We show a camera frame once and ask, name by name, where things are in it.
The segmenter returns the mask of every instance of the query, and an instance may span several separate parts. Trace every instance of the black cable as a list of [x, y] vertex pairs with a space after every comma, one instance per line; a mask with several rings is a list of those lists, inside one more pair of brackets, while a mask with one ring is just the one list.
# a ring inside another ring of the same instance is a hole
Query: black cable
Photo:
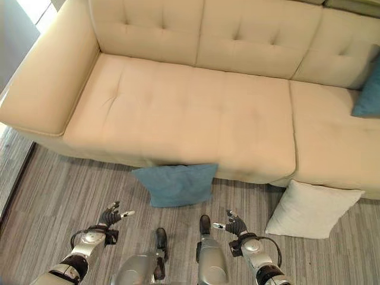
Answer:
[[71, 239], [70, 239], [71, 250], [74, 249], [74, 242], [77, 235], [79, 235], [80, 233], [86, 233], [86, 232], [87, 230], [79, 230], [71, 236]]
[[277, 258], [277, 266], [279, 268], [281, 268], [281, 265], [283, 263], [283, 255], [281, 253], [281, 249], [280, 247], [278, 246], [277, 242], [275, 242], [274, 240], [272, 240], [270, 237], [266, 237], [266, 236], [258, 236], [258, 237], [255, 237], [255, 239], [257, 240], [260, 240], [260, 239], [267, 239], [267, 240], [270, 240], [272, 243], [274, 243], [275, 247], [277, 248], [277, 255], [278, 255], [278, 258]]

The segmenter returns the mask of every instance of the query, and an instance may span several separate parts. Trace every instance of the gray striped carpet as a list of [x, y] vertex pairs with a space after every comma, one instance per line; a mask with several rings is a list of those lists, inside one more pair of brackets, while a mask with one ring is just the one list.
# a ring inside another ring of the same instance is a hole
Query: gray striped carpet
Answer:
[[[158, 209], [149, 206], [148, 192], [130, 173], [132, 168], [59, 156], [36, 147], [23, 176], [0, 238], [0, 276], [4, 284], [29, 284], [69, 253], [69, 237], [92, 225], [105, 206], [121, 201], [121, 210], [136, 215], [116, 227], [119, 243], [107, 247], [83, 284], [109, 284], [112, 274], [130, 255], [153, 248], [154, 229], [169, 234], [170, 259], [166, 282], [196, 284], [195, 248], [198, 220], [208, 214], [225, 222], [225, 209], [237, 209], [249, 229], [264, 234], [281, 188], [216, 179], [213, 199], [202, 204]], [[242, 258], [227, 247], [232, 236], [213, 230], [223, 245], [230, 284], [254, 284]], [[380, 284], [380, 201], [361, 199], [344, 215], [327, 240], [271, 236], [283, 252], [283, 270], [296, 284]], [[276, 260], [276, 250], [264, 245]]]

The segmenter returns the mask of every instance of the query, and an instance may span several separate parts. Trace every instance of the sofa cushion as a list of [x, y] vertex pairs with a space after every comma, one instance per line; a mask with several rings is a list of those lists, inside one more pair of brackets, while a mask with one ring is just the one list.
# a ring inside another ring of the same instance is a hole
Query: sofa cushion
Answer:
[[148, 189], [153, 207], [180, 207], [211, 199], [217, 164], [175, 165], [135, 169], [132, 173]]
[[379, 45], [380, 19], [325, 8], [292, 79], [360, 89], [379, 55]]
[[205, 0], [197, 67], [291, 78], [322, 7], [284, 0]]
[[363, 193], [291, 180], [265, 233], [327, 239], [340, 217], [355, 205]]
[[295, 169], [289, 82], [101, 54], [64, 140], [130, 164], [218, 163], [267, 183]]
[[89, 0], [104, 53], [193, 65], [203, 0]]
[[357, 117], [380, 116], [380, 57], [355, 103], [352, 115]]
[[317, 185], [380, 189], [380, 119], [351, 116], [357, 91], [290, 82], [297, 170], [294, 179]]

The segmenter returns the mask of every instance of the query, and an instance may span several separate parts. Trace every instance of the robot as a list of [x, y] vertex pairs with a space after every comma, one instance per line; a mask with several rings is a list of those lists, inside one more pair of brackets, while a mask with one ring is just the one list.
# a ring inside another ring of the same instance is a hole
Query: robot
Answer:
[[[98, 223], [87, 230], [80, 230], [71, 237], [71, 253], [48, 272], [38, 277], [31, 285], [79, 285], [87, 272], [101, 257], [105, 246], [118, 241], [117, 230], [110, 227], [133, 215], [134, 211], [119, 214], [119, 202], [112, 203], [101, 214]], [[234, 257], [243, 256], [251, 268], [257, 285], [292, 285], [290, 277], [283, 274], [281, 252], [278, 245], [268, 237], [258, 237], [247, 231], [246, 224], [232, 210], [227, 210], [229, 224], [213, 223], [216, 229], [237, 236], [229, 243]], [[216, 240], [211, 237], [211, 222], [207, 215], [199, 221], [200, 242], [197, 244], [198, 285], [227, 284], [229, 275], [226, 259]], [[83, 234], [80, 242], [75, 237]], [[265, 253], [261, 239], [269, 239], [277, 247], [278, 264], [273, 264]], [[167, 235], [163, 228], [156, 230], [156, 250], [130, 257], [112, 278], [111, 285], [150, 284], [165, 278], [165, 262], [169, 259]]]

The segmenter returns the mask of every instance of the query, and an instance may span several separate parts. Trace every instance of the leather sofa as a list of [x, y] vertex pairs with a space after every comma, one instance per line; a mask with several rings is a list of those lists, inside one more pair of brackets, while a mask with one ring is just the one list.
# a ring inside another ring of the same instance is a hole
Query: leather sofa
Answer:
[[0, 121], [65, 156], [380, 199], [380, 119], [350, 115], [379, 45], [379, 19], [297, 1], [67, 0]]

